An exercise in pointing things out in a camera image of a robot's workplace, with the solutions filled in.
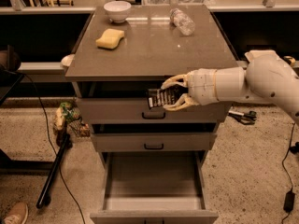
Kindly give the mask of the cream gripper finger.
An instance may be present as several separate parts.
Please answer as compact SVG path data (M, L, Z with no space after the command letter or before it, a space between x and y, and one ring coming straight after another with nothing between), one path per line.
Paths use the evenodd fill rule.
M188 108L190 106L198 105L188 94L182 94L178 100L172 105L164 105L164 109L167 111L179 111L181 109Z
M188 87L187 75L180 74L180 75L170 77L162 84L161 88L165 90L176 85L187 88Z

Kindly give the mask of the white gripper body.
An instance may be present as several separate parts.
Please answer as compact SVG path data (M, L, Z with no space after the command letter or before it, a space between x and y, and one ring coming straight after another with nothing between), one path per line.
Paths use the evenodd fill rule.
M198 69L187 74L188 94L199 105L218 102L215 92L216 69Z

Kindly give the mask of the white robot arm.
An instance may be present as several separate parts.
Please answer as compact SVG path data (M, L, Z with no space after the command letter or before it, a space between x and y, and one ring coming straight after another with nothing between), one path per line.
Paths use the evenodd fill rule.
M187 89L168 111L192 105L218 102L273 104L299 125L299 76L273 50L253 50L246 54L246 68L200 68L167 79L162 88L179 85Z

